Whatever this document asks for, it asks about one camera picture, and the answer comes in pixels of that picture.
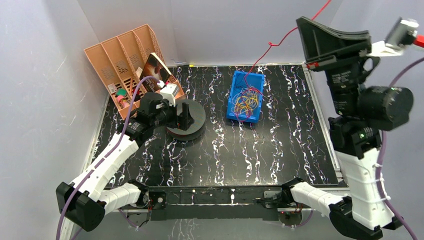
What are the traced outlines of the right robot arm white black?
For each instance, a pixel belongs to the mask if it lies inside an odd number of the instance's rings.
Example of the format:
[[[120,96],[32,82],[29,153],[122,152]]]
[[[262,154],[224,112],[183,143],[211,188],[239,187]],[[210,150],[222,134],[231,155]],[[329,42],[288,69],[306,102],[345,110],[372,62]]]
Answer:
[[[309,70],[325,72],[337,113],[329,118],[329,135],[339,161],[348,196],[328,193],[295,178],[281,187],[280,202],[288,207],[304,204],[330,219],[343,236],[378,240],[383,229],[404,225],[387,202],[382,176],[385,132],[406,124],[414,104],[405,87],[365,86],[381,57],[400,56],[418,36],[418,23],[400,18],[387,37],[372,42],[367,30],[340,31],[307,17],[296,20],[305,63]]]

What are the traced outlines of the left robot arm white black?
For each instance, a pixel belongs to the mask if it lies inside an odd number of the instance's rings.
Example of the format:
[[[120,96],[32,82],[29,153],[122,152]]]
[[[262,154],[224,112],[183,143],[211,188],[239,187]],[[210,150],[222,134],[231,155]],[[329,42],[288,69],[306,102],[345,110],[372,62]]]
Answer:
[[[137,108],[131,102],[124,124],[98,158],[71,183],[61,182],[56,188],[60,212],[57,230],[60,232],[64,219],[68,219],[89,232],[114,210],[126,205],[149,206],[149,187],[135,179],[111,190],[105,187],[155,129],[165,126],[187,130],[193,122],[190,104],[185,100],[172,104],[161,94],[148,92],[140,99]]]

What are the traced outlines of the red black small item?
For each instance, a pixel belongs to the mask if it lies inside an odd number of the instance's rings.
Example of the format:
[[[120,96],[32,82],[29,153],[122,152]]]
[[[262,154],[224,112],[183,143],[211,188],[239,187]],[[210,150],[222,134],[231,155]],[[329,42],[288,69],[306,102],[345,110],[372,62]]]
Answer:
[[[134,99],[134,101],[136,102],[136,101],[139,101],[140,100],[140,89],[138,89],[138,90],[136,90],[136,88],[133,88],[132,89],[132,92],[131,92],[131,98],[133,97],[135,95],[135,99]]]

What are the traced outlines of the brown book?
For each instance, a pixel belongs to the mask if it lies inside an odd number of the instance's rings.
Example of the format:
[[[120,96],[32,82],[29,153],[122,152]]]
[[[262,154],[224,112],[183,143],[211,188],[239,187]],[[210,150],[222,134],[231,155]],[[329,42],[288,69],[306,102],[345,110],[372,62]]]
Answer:
[[[155,78],[146,79],[142,85],[147,92],[156,92],[165,87],[165,84],[168,82],[171,75],[171,71],[167,68],[159,56],[155,52],[151,52],[146,60],[139,79],[142,80],[148,76]]]

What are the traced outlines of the blue plastic bin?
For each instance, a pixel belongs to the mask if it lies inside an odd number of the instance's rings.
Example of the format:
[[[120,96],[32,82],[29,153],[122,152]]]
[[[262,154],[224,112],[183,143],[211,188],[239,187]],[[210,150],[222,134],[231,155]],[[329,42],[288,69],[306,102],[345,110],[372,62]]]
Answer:
[[[226,118],[244,123],[257,123],[260,118],[265,76],[235,71],[227,103]]]

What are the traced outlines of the green tape roll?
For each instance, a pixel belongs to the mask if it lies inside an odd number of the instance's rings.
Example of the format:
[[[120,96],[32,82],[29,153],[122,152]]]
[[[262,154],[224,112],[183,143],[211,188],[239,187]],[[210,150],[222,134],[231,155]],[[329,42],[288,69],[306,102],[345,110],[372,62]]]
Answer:
[[[119,88],[116,91],[115,95],[116,96],[124,96],[125,97],[127,95],[127,91],[124,88]]]

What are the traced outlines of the orange file organizer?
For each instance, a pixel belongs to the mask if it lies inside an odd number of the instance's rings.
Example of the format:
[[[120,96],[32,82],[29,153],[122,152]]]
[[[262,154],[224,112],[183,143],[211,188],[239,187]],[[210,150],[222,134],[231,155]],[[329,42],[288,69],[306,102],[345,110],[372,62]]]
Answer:
[[[156,53],[164,62],[156,35],[148,24],[91,46],[85,49],[84,52],[107,88],[118,113],[123,119],[129,113],[129,106],[126,108],[119,106],[116,100],[116,91],[125,89],[127,92],[125,97],[129,103],[133,88],[136,91],[140,89],[140,97],[142,97],[147,93],[142,83],[147,79],[155,80],[152,76],[146,76],[140,80],[149,54]],[[167,84],[176,84],[178,86],[179,91],[176,100],[185,98],[184,91],[173,74],[171,74],[165,85]]]

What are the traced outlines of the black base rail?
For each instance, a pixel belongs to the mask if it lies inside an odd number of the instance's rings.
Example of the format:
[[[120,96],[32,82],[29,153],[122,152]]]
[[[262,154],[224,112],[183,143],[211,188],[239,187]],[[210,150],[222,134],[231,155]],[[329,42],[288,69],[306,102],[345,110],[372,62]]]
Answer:
[[[164,208],[154,207],[154,221],[177,219],[262,219],[276,221],[276,208],[266,208],[257,199],[265,193],[279,194],[280,186],[151,186],[150,192],[165,194]]]

